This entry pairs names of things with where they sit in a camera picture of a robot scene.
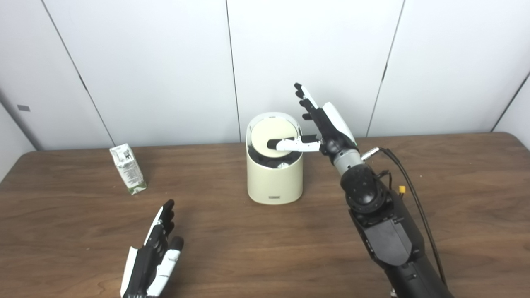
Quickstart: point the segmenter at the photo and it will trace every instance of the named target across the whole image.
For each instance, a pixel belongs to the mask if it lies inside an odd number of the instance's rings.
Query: black cable
[[[444,285],[447,286],[447,282],[445,280],[445,274],[444,269],[441,265],[440,255],[438,253],[438,249],[436,248],[436,244],[434,243],[434,238],[432,236],[429,223],[427,222],[427,217],[425,215],[425,212],[423,211],[423,208],[421,207],[420,199],[418,198],[418,194],[416,193],[416,190],[414,189],[414,186],[412,185],[412,181],[409,178],[409,175],[407,174],[407,171],[405,171],[405,168],[399,161],[398,157],[390,151],[388,148],[379,148],[384,154],[386,154],[400,169],[401,173],[405,177],[405,180],[407,181],[407,184],[409,185],[410,192],[412,193],[412,196],[414,197],[414,201],[416,202],[416,206],[418,207],[418,210],[420,211],[421,220],[423,221],[423,225],[425,226],[425,230],[427,231],[427,237],[429,238],[429,242],[432,247],[432,252],[434,254],[434,259],[436,260],[436,265],[438,266],[438,271],[440,272],[440,279],[444,283]]]

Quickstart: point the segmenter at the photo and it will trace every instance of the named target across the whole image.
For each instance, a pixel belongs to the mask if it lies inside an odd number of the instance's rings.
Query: round lid
[[[290,151],[278,151],[267,148],[267,142],[270,139],[297,137],[296,127],[284,118],[270,117],[259,121],[250,132],[252,147],[259,154],[267,157],[282,157]]]

